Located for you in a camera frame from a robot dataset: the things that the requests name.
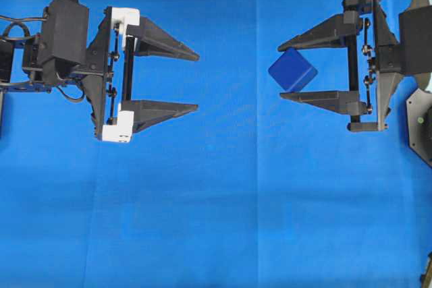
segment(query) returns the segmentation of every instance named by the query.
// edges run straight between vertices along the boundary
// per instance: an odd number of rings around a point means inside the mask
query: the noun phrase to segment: wire
[[[72,98],[69,97],[59,86],[57,86],[56,88],[58,89],[58,91],[61,92],[62,95],[64,95],[66,99],[68,99],[72,103],[81,103],[84,100],[85,94],[83,90],[82,90],[82,96],[80,98]]]
[[[8,22],[46,22],[47,19],[43,17],[28,17],[28,18],[11,18],[0,15],[0,20],[7,20]]]

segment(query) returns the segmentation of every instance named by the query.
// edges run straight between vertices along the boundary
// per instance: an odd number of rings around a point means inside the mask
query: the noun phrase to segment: blue cube
[[[299,92],[318,71],[296,49],[288,49],[269,68],[269,74],[286,92]]]

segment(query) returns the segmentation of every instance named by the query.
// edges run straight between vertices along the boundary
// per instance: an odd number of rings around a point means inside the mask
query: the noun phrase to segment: blue cloth
[[[50,1],[1,0],[1,14]],[[414,82],[391,101],[388,131],[351,134],[344,116],[280,99],[267,73],[278,45],[341,0],[80,2],[88,41],[106,6],[137,7],[199,53],[137,58],[132,96],[200,108],[117,145],[92,137],[88,103],[8,94],[0,287],[418,287],[432,188],[407,145]],[[392,30],[409,2],[383,0]],[[303,54],[320,71],[305,90],[348,86],[345,51]],[[122,60],[115,72],[118,85]]]

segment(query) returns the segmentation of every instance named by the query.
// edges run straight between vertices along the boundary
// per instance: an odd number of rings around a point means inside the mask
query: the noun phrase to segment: metal bracket
[[[410,147],[432,167],[432,94],[417,89],[406,100]]]

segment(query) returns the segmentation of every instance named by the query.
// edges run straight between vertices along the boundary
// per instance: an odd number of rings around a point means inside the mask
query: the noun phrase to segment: white plastic part
[[[132,128],[134,127],[134,112],[122,111],[122,104],[118,105],[117,110],[117,124],[105,124],[102,127],[102,141],[129,143],[132,137]]]
[[[126,30],[128,25],[140,25],[140,11],[136,8],[116,8],[112,7],[111,28],[119,24],[119,34],[121,35],[121,47],[124,50],[126,46]]]

